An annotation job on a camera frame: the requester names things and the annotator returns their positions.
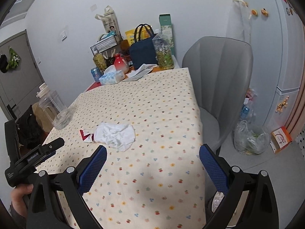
tissue box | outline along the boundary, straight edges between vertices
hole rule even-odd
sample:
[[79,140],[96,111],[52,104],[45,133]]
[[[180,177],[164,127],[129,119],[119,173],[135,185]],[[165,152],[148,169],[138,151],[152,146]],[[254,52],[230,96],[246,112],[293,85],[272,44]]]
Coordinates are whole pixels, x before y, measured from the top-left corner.
[[122,70],[116,71],[116,72],[110,72],[107,74],[104,74],[100,78],[101,85],[108,85],[108,84],[117,84],[124,80],[125,74]]
[[114,65],[109,66],[99,81],[101,85],[117,84],[124,80],[125,74],[122,70],[117,71]]
[[287,147],[292,142],[292,138],[289,135],[285,127],[281,127],[271,133],[270,145],[274,153],[278,153]]

human hand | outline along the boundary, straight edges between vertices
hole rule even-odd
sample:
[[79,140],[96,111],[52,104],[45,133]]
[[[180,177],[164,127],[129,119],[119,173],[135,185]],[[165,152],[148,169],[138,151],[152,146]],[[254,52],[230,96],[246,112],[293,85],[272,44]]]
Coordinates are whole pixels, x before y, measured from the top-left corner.
[[27,208],[23,196],[32,193],[33,187],[33,184],[19,184],[11,192],[13,208],[24,218],[27,217]]

gray chair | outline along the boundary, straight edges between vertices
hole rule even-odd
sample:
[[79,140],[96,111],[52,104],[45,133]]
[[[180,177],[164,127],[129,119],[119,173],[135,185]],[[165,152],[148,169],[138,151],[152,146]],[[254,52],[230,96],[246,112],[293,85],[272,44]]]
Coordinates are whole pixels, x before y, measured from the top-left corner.
[[[200,108],[203,143],[216,152],[232,131],[250,84],[253,66],[251,46],[220,37],[203,37],[187,51],[182,67],[188,67]],[[216,191],[206,174],[205,200]]]

chair backrest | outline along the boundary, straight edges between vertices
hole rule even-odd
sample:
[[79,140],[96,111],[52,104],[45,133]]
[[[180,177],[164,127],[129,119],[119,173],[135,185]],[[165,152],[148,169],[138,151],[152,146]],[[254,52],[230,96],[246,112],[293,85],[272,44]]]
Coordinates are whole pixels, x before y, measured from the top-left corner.
[[221,37],[203,37],[187,51],[188,67],[199,107],[219,122],[217,150],[239,117],[250,84],[253,66],[248,43]]

tile floor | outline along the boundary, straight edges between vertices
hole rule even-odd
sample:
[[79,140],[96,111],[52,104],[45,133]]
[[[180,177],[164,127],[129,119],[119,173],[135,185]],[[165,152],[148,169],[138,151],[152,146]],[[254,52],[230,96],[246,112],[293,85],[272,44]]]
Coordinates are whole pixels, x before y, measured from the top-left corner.
[[294,141],[276,155],[269,147],[263,154],[246,156],[235,150],[230,134],[219,154],[231,166],[237,165],[244,172],[266,170],[269,173],[278,204],[280,229],[288,225],[305,199],[305,147],[302,147],[302,153],[299,145]]
[[301,148],[304,160],[305,160],[305,125],[302,129],[302,132],[295,139],[299,147]]

